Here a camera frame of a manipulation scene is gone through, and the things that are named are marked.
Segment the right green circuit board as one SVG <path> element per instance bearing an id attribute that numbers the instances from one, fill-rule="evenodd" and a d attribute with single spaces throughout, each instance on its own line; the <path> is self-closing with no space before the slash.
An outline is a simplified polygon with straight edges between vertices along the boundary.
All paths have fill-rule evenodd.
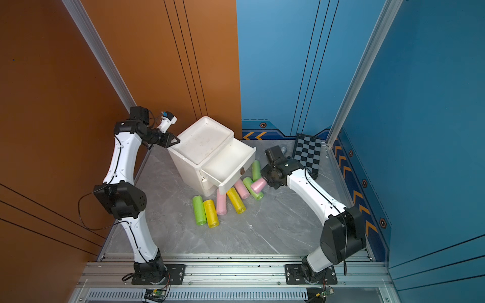
<path id="1" fill-rule="evenodd" d="M 327 299 L 333 294 L 335 294 L 335 291 L 332 288 L 330 288 L 328 290 L 322 290 L 321 292 L 315 294 L 313 299 L 319 300 L 321 302 L 326 302 Z"/>

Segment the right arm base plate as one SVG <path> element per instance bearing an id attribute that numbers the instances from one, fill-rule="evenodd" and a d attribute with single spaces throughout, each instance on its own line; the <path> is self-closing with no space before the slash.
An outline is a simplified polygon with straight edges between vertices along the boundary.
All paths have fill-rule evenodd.
<path id="1" fill-rule="evenodd" d="M 337 275 L 333 266 L 318 273 L 302 263 L 284 265 L 286 284 L 288 285 L 337 285 Z"/>

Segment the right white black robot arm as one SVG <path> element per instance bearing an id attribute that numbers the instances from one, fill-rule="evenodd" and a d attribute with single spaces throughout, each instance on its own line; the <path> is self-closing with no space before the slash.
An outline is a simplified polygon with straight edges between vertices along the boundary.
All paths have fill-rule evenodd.
<path id="1" fill-rule="evenodd" d="M 302 259 L 304 278 L 315 283 L 323 278 L 327 268 L 366 247 L 365 219 L 358 207 L 346 207 L 328 194 L 299 161 L 284 156 L 280 146 L 265 150 L 265 155 L 268 164 L 261 170 L 261 176 L 267 185 L 293 190 L 322 223 L 318 247 Z"/>

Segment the green roll with label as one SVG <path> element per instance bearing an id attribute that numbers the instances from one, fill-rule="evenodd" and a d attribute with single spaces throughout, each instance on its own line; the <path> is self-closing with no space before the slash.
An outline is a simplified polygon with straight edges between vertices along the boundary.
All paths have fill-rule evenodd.
<path id="1" fill-rule="evenodd" d="M 264 197 L 264 193 L 262 191 L 256 192 L 253 189 L 253 180 L 250 177 L 245 177 L 242 182 L 245 188 L 256 201 L 259 201 Z"/>

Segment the black silver chessboard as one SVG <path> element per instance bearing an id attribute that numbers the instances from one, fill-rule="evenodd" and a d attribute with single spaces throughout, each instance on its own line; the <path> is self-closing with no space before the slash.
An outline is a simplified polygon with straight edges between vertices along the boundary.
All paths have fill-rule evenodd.
<path id="1" fill-rule="evenodd" d="M 323 140 L 303 134 L 297 134 L 292 158 L 299 161 L 309 171 L 309 175 L 317 180 L 320 170 L 320 160 Z"/>

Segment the green circuit board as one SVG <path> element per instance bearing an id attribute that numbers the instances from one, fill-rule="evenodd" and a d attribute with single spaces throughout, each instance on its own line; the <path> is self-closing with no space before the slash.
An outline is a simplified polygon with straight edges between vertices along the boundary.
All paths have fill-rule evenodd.
<path id="1" fill-rule="evenodd" d="M 319 300 L 321 302 L 326 302 L 327 299 L 333 294 L 335 294 L 335 291 L 332 288 L 330 288 L 328 290 L 322 290 L 321 292 L 315 294 L 313 299 Z"/>
<path id="2" fill-rule="evenodd" d="M 143 301 L 162 303 L 167 298 L 167 289 L 146 289 Z"/>

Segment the left green circuit board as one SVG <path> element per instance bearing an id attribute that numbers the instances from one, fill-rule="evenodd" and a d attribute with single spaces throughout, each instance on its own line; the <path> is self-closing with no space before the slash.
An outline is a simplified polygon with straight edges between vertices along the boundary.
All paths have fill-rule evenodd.
<path id="1" fill-rule="evenodd" d="M 146 289 L 143 301 L 162 303 L 167 298 L 167 289 Z"/>

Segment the white three-drawer cabinet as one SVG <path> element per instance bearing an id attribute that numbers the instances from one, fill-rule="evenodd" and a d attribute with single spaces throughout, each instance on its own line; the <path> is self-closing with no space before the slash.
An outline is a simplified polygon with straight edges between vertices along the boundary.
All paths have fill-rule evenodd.
<path id="1" fill-rule="evenodd" d="M 229 142 L 234 132 L 208 116 L 203 116 L 178 136 L 180 142 L 168 148 L 182 180 L 198 194 L 210 196 L 214 183 L 202 172 Z"/>

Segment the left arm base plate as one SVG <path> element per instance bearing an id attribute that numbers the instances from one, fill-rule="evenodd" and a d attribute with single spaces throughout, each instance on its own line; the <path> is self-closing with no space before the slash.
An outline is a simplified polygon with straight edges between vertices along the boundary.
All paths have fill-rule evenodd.
<path id="1" fill-rule="evenodd" d="M 133 285 L 182 285 L 186 271 L 185 264 L 168 264 L 161 269 L 135 263 L 131 278 Z"/>

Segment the green roll near microphone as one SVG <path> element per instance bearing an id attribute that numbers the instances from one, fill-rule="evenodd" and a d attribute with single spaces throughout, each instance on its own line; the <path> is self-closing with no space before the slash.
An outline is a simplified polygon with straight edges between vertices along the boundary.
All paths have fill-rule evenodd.
<path id="1" fill-rule="evenodd" d="M 261 166 L 258 160 L 255 160 L 251 166 L 252 180 L 256 182 L 261 178 Z"/>

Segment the left aluminium corner post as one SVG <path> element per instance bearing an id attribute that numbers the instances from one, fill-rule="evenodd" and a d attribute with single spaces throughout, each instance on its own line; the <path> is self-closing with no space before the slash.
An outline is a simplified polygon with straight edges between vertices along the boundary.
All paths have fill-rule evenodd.
<path id="1" fill-rule="evenodd" d="M 137 106 L 137 104 L 96 30 L 95 25 L 88 16 L 82 2 L 79 0 L 62 0 L 62 3 L 88 44 L 122 104 L 129 112 L 130 108 Z"/>

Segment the right aluminium corner post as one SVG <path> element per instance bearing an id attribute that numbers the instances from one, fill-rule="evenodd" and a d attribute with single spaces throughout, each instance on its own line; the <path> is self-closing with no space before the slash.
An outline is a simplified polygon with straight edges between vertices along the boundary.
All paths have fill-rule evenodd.
<path id="1" fill-rule="evenodd" d="M 385 1 L 328 134 L 326 140 L 328 148 L 333 147 L 402 3 L 403 0 Z"/>

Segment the aluminium mounting rail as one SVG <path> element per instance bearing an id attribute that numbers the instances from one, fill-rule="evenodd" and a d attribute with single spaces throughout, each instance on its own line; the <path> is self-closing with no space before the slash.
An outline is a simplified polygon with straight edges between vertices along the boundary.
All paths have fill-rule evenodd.
<path id="1" fill-rule="evenodd" d="M 144 302 L 146 289 L 167 289 L 164 302 L 321 302 L 314 295 L 332 288 L 326 302 L 399 302 L 386 266 L 366 251 L 334 266 L 337 285 L 288 285 L 284 265 L 298 255 L 165 254 L 168 264 L 185 264 L 182 285 L 133 285 L 132 259 L 107 253 L 87 264 L 71 302 Z"/>

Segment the yellow roll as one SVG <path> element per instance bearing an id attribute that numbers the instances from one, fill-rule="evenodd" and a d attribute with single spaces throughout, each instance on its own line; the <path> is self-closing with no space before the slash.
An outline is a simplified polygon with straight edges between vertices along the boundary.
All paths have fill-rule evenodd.
<path id="1" fill-rule="evenodd" d="M 219 219 L 213 200 L 208 199 L 204 201 L 203 207 L 205 210 L 208 227 L 212 229 L 219 226 Z"/>
<path id="2" fill-rule="evenodd" d="M 237 214 L 242 214 L 246 211 L 246 206 L 235 188 L 228 190 L 227 196 L 229 197 Z"/>

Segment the pink roll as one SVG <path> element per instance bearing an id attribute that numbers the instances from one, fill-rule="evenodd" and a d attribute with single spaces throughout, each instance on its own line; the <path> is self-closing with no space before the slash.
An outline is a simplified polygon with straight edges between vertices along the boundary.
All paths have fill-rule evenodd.
<path id="1" fill-rule="evenodd" d="M 227 213 L 227 196 L 226 193 L 221 193 L 220 190 L 217 190 L 217 205 L 216 211 L 218 215 L 225 215 Z"/>
<path id="2" fill-rule="evenodd" d="M 261 177 L 259 180 L 251 184 L 251 189 L 256 193 L 259 194 L 267 185 L 267 181 L 265 178 Z"/>
<path id="3" fill-rule="evenodd" d="M 234 188 L 236 189 L 238 195 L 241 197 L 241 199 L 247 199 L 250 196 L 250 192 L 246 188 L 245 184 L 241 179 L 238 179 L 236 183 L 234 184 Z"/>

